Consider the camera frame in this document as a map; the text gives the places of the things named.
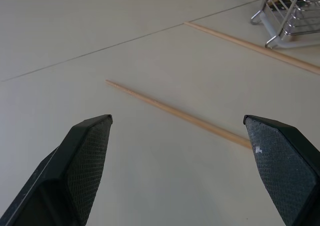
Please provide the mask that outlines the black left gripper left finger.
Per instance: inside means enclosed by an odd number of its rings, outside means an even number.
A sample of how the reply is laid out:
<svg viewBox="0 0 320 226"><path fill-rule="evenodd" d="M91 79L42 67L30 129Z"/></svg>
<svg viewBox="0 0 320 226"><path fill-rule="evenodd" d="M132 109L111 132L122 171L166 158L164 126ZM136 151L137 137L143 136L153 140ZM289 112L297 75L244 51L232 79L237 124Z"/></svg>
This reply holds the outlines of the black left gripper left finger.
<svg viewBox="0 0 320 226"><path fill-rule="evenodd" d="M73 126L0 218L1 225L86 225L101 182L113 118Z"/></svg>

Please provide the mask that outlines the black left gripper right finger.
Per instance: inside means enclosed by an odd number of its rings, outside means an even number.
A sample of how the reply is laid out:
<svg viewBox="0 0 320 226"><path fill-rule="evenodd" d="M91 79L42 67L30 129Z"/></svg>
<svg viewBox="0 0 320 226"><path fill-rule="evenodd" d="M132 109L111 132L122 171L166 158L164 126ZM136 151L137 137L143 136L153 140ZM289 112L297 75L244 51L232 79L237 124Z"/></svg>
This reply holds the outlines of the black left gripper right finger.
<svg viewBox="0 0 320 226"><path fill-rule="evenodd" d="M320 152L295 127L243 119L260 178L285 225L320 223Z"/></svg>

